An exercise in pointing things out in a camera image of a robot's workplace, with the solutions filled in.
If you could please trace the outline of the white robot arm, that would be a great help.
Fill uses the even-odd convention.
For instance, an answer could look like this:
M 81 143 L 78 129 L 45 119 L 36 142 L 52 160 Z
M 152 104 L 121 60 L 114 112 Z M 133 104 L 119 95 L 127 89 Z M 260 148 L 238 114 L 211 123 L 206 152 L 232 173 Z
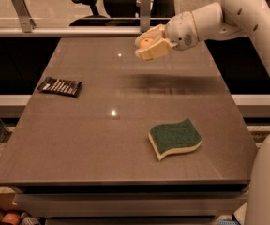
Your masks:
M 135 40 L 136 55 L 152 60 L 207 39 L 246 35 L 270 77 L 270 7 L 265 0 L 221 0 L 172 17 Z M 247 195 L 245 225 L 270 225 L 270 134 L 256 155 Z

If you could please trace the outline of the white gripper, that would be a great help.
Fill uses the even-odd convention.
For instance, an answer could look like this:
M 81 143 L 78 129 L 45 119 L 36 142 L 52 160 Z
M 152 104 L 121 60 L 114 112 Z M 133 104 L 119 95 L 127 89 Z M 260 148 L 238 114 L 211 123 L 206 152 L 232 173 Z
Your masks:
M 144 38 L 152 38 L 153 42 L 148 47 L 140 48 L 139 44 Z M 195 47 L 197 43 L 198 35 L 193 14 L 184 12 L 172 17 L 166 25 L 157 25 L 139 35 L 135 39 L 135 54 L 148 61 L 165 56 L 172 49 L 187 50 Z

